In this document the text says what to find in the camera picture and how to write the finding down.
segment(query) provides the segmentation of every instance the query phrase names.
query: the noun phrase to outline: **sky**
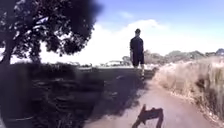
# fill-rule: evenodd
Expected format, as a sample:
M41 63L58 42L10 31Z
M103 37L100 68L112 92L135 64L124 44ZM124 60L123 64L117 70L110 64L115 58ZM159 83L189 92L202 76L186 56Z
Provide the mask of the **sky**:
M98 0L104 9L92 39L74 56L42 52L43 62L105 63L129 55L140 28L145 50L214 52L224 47L224 0Z

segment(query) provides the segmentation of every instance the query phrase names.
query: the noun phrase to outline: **dry grass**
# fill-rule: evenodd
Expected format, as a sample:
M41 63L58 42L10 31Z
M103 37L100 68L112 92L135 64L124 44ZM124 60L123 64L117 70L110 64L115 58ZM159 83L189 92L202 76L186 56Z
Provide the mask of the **dry grass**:
M213 57L164 66L151 81L169 91L194 99L224 120L224 59Z

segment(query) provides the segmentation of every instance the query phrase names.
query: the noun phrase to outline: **white cloud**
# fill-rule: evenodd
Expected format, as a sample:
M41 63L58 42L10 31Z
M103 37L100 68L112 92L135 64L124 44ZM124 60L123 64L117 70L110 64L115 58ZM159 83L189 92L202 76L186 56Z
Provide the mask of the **white cloud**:
M120 60L122 56L129 55L130 39L134 36L136 28L142 31L141 37L144 40L145 49L157 52L162 55L173 50L202 52L216 51L223 46L224 40L197 35L186 35L177 33L166 25L156 20L139 20L128 24L118 31L95 25L92 39L80 53L74 56L58 57L54 53L42 52L43 62L80 62L99 64L110 60Z
M132 15L131 13L129 12L125 12L125 11L121 11L119 12L119 15L125 19L131 19L131 18L134 18L134 15Z

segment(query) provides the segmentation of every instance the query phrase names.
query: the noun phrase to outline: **ground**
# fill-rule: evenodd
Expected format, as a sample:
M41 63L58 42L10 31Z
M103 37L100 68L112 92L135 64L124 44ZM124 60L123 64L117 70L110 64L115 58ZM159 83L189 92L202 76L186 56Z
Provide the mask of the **ground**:
M105 74L112 76L84 128L217 128L196 106L142 82L131 69ZM153 72L146 76L150 79Z

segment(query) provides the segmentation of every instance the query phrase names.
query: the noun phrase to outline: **dark clothing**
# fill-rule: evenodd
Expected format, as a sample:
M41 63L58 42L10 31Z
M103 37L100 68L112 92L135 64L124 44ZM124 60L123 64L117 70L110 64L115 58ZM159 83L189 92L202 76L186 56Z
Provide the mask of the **dark clothing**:
M143 53L133 53L132 57L133 66L137 67L140 64L144 64L144 54Z
M140 37L134 37L130 42L130 49L133 53L143 53L143 40Z
M138 66L144 64L144 47L143 40L140 37L134 37L130 42L130 50L132 51L132 64Z

